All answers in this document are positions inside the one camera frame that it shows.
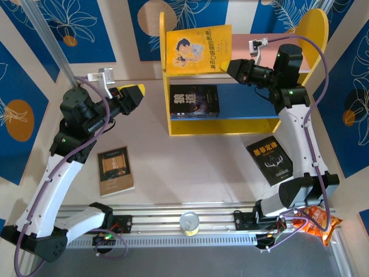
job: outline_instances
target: book cover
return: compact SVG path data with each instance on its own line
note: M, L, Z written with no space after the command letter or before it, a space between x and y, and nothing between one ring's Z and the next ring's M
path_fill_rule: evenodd
M101 197L134 189L127 147L97 154L97 158Z
M218 117L217 86L171 85L170 114L172 119Z
M292 161L274 136L246 147L270 186L293 176Z
M223 73L221 63L231 58L231 25L167 32L169 76Z

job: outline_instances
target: white tabletop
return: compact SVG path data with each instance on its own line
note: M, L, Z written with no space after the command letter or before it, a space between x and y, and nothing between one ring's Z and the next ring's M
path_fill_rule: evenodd
M117 116L113 130L98 140L63 205L255 201L271 194L245 148L268 134L170 137L163 83L144 84L140 106ZM135 189L100 198L97 154L124 146Z

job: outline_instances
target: orange snack bag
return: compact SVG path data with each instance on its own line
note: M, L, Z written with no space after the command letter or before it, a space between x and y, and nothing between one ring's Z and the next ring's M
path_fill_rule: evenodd
M311 206L304 209L304 212L310 215L312 218L315 219L316 222L323 228L327 226L327 213L322 209L318 208L317 206ZM319 228L313 222L309 222L302 230L312 235L319 236L324 245L328 246L330 238L332 237L333 231L337 225L342 222L342 219L339 219L333 215L330 216L331 218L331 225L327 232L320 231ZM301 227L305 223L302 219L294 219L293 226L296 228Z

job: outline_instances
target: white bracket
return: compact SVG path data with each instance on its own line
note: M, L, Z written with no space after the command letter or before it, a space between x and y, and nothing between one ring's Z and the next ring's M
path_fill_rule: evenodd
M113 75L113 68L99 68L98 73L88 73L87 80L90 82L99 82L98 87L100 90L104 91L109 99L112 99L113 96L111 95L107 85L114 84L114 75Z
M66 236L68 244L88 231L100 228L104 222L105 214L95 207L87 207L84 211L65 219L57 219L54 226L68 230Z
M250 54L252 57L256 57L255 64L259 65L261 60L260 49L268 45L268 38L254 39L248 41L248 47L250 49Z

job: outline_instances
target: robotic arm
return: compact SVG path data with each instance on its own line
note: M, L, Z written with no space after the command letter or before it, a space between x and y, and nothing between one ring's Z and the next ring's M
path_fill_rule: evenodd
M102 70L96 74L89 74L88 79L98 81L99 87L106 92L110 108L109 123L112 123L118 114L129 115L140 104L145 95L145 88L143 85L128 85L108 90L106 84L111 83L112 79L112 76L107 74L109 72ZM22 228L27 223L28 228L22 239L21 249L48 262L59 258L66 245L77 237L95 228L109 229L113 221L112 209L100 203L93 203L79 214L55 221L70 184L86 162L96 142L78 151L61 165L52 180L49 180L50 183L38 202L32 220L27 221L37 195L44 182L48 180L49 171L67 154L89 141L107 118L103 101L94 103L87 90L81 87L72 88L64 94L60 109L63 119L50 148L47 168L37 191L16 225L5 226L1 232L2 238L16 244Z
M258 50L265 42L253 44L254 49ZM292 153L294 179L283 182L277 194L257 201L253 213L246 215L253 224L244 230L262 229L259 223L278 221L283 212L293 208L321 204L323 193L317 172L321 173L328 197L340 183L337 174L329 174L321 157L308 113L308 94L305 87L298 84L302 59L299 46L283 44L278 50L273 69L256 65L253 59L232 60L221 66L240 84L268 89L269 100L287 129L286 136Z

